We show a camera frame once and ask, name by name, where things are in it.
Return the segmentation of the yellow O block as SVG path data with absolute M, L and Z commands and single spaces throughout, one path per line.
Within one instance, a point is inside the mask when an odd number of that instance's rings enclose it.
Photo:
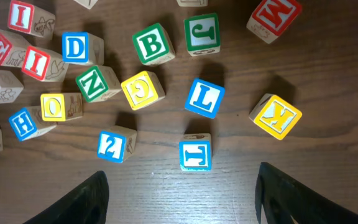
M 44 121 L 64 122 L 83 116 L 81 93 L 44 93 L 40 105 Z

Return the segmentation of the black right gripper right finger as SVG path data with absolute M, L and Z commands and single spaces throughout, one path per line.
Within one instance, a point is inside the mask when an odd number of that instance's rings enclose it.
M 255 211 L 268 223 L 358 223 L 358 214 L 328 200 L 268 162 L 261 162 Z

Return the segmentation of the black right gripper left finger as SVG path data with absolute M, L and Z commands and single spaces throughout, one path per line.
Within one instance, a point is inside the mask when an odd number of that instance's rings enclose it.
M 99 170 L 25 224 L 105 224 L 108 202 L 108 179 Z

